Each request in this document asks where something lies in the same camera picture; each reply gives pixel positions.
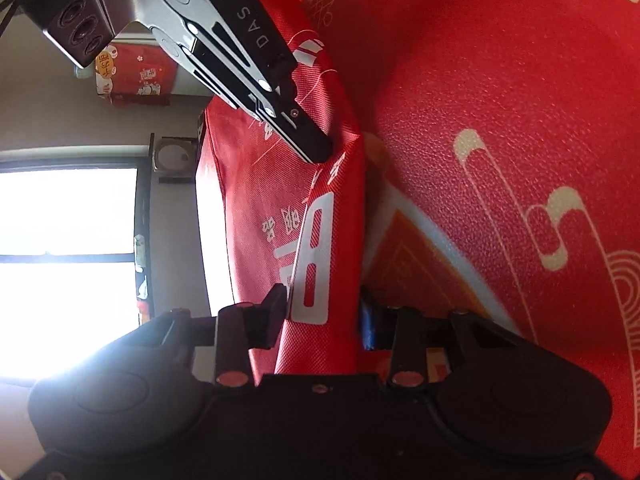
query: white printed pattern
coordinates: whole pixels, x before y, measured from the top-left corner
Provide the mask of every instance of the white printed pattern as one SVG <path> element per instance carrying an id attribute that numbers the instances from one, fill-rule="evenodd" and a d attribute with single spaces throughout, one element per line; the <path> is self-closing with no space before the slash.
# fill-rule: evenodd
<path id="1" fill-rule="evenodd" d="M 334 20 L 334 15 L 331 12 L 335 0 L 307 0 L 308 3 L 308 15 L 311 22 L 320 28 L 321 25 L 328 27 Z"/>
<path id="2" fill-rule="evenodd" d="M 264 121 L 264 140 L 269 140 L 272 135 L 273 135 L 273 128 L 267 121 Z"/>
<path id="3" fill-rule="evenodd" d="M 280 258 L 284 258 L 284 256 L 288 256 L 289 254 L 295 254 L 296 248 L 298 246 L 298 240 L 293 240 L 288 244 L 284 244 L 280 247 L 276 247 L 273 250 L 273 257 L 276 260 Z M 287 294 L 289 293 L 289 289 L 291 287 L 291 276 L 293 275 L 293 264 L 280 267 L 280 283 L 283 283 L 287 287 Z"/>
<path id="4" fill-rule="evenodd" d="M 280 213 L 282 214 L 284 229 L 287 232 L 287 235 L 290 235 L 300 227 L 300 213 L 297 209 L 292 210 L 291 207 L 288 207 L 287 209 L 281 209 Z"/>
<path id="5" fill-rule="evenodd" d="M 298 63 L 313 66 L 318 58 L 315 54 L 318 54 L 322 49 L 324 49 L 324 43 L 322 41 L 306 40 L 300 43 L 300 46 L 293 51 L 293 57 L 296 58 Z"/>
<path id="6" fill-rule="evenodd" d="M 318 244 L 311 245 L 314 218 L 320 215 Z M 300 243 L 293 263 L 289 317 L 292 321 L 322 325 L 329 319 L 329 284 L 334 237 L 334 193 L 316 198 L 305 213 Z M 316 278 L 311 304 L 305 304 L 306 276 L 315 267 Z"/>
<path id="7" fill-rule="evenodd" d="M 276 237 L 276 233 L 274 231 L 274 227 L 276 225 L 276 221 L 273 219 L 273 216 L 267 218 L 264 222 L 262 222 L 262 232 L 266 233 L 267 241 L 271 242 Z"/>
<path id="8" fill-rule="evenodd" d="M 340 156 L 340 158 L 335 161 L 334 166 L 331 168 L 331 171 L 329 172 L 329 175 L 331 176 L 329 177 L 329 181 L 327 182 L 327 185 L 331 184 L 334 181 L 334 178 L 338 176 L 338 172 L 340 171 L 340 165 L 344 162 L 345 156 L 346 156 L 346 152 L 342 152 L 342 155 Z"/>
<path id="9" fill-rule="evenodd" d="M 321 173 L 322 173 L 322 168 L 320 168 L 318 171 L 314 173 L 314 177 L 311 180 L 311 187 L 309 188 L 309 193 L 313 191 L 313 188 L 316 186 L 316 182 L 318 181 L 318 178 L 320 178 Z M 308 196 L 301 203 L 306 204 L 307 202 L 309 202 Z"/>
<path id="10" fill-rule="evenodd" d="M 478 200 L 486 214 L 489 222 L 492 225 L 494 233 L 497 237 L 498 243 L 502 250 L 507 264 L 510 268 L 511 275 L 513 276 L 514 283 L 520 296 L 520 301 L 527 314 L 527 319 L 531 327 L 531 331 L 535 340 L 537 340 L 535 327 L 531 320 L 529 305 L 527 302 L 527 296 L 524 293 L 522 283 L 524 283 L 525 276 L 519 275 L 513 264 L 514 258 L 511 252 L 508 250 L 505 244 L 502 233 L 498 228 L 492 212 L 489 209 L 475 178 L 469 172 L 466 167 L 466 160 L 472 152 L 481 151 L 487 156 L 489 162 L 494 167 L 494 170 L 498 174 L 504 189 L 508 192 L 510 200 L 513 202 L 516 210 L 518 211 L 524 227 L 526 228 L 530 240 L 538 254 L 540 263 L 549 272 L 557 272 L 563 269 L 569 261 L 568 248 L 565 246 L 562 234 L 559 231 L 559 224 L 565 214 L 571 211 L 580 212 L 583 218 L 587 221 L 591 237 L 596 243 L 598 250 L 602 254 L 603 263 L 609 273 L 611 285 L 616 296 L 616 302 L 618 304 L 623 327 L 625 329 L 625 336 L 628 349 L 629 366 L 631 373 L 631 380 L 633 384 L 633 399 L 634 399 L 634 448 L 640 447 L 640 355 L 637 354 L 640 351 L 640 253 L 629 250 L 615 251 L 607 253 L 600 234 L 594 223 L 587 207 L 582 201 L 582 197 L 578 191 L 569 186 L 560 186 L 551 191 L 546 201 L 546 204 L 534 204 L 527 208 L 524 208 L 520 201 L 517 199 L 513 188 L 507 181 L 506 177 L 502 173 L 500 165 L 494 159 L 493 155 L 482 141 L 478 132 L 472 129 L 465 129 L 460 131 L 456 136 L 456 140 L 453 145 L 453 150 L 465 172 L 466 177 L 471 183 L 474 193 L 478 197 Z M 529 215 L 534 210 L 542 210 L 547 215 L 551 222 L 551 225 L 556 232 L 556 236 L 559 241 L 559 247 L 553 253 L 545 253 L 539 247 L 536 235 L 534 234 L 529 222 Z"/>

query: white logo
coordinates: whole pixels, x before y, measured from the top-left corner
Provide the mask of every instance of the white logo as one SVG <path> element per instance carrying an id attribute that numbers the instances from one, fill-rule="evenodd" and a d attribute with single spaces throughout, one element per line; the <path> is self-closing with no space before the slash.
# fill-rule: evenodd
<path id="1" fill-rule="evenodd" d="M 333 236 L 334 194 L 330 191 L 316 198 L 305 213 L 289 295 L 292 321 L 322 325 L 329 319 Z"/>
<path id="2" fill-rule="evenodd" d="M 313 66 L 317 57 L 314 54 L 317 55 L 323 48 L 324 43 L 320 40 L 306 40 L 300 43 L 300 46 L 293 51 L 293 57 L 296 58 L 298 63 Z"/>
<path id="3" fill-rule="evenodd" d="M 264 123 L 264 140 L 269 140 L 270 137 L 273 135 L 273 128 L 271 127 L 271 125 L 265 121 Z"/>

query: cable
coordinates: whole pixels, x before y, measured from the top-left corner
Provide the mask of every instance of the cable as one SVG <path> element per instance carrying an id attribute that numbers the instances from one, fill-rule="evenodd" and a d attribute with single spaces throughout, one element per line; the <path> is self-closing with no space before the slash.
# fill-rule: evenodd
<path id="1" fill-rule="evenodd" d="M 0 36 L 2 36 L 2 34 L 4 34 L 4 31 L 6 30 L 7 26 L 9 25 L 9 22 L 11 21 L 11 18 L 14 16 L 15 11 L 18 10 L 18 7 L 20 7 L 20 2 L 18 0 L 15 0 L 13 2 L 12 6 L 9 7 L 9 10 L 4 15 L 4 18 L 2 19 L 2 22 L 0 23 Z"/>
<path id="2" fill-rule="evenodd" d="M 12 3 L 14 3 L 17 0 L 2 0 L 0 2 L 0 12 L 2 12 L 3 10 L 5 10 L 8 6 L 10 6 Z"/>

